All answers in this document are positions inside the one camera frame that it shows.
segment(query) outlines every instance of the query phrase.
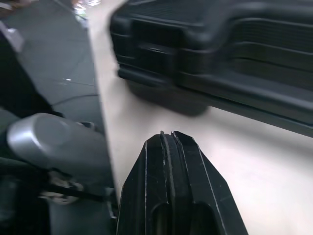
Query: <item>black carrying case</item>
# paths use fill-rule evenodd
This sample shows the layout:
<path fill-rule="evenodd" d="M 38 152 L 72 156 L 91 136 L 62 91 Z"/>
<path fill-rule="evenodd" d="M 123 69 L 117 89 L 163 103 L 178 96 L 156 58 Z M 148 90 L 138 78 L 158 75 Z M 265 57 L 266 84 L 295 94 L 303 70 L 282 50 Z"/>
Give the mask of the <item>black carrying case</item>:
<path fill-rule="evenodd" d="M 313 2 L 129 0 L 110 32 L 118 75 L 135 94 L 313 137 Z"/>

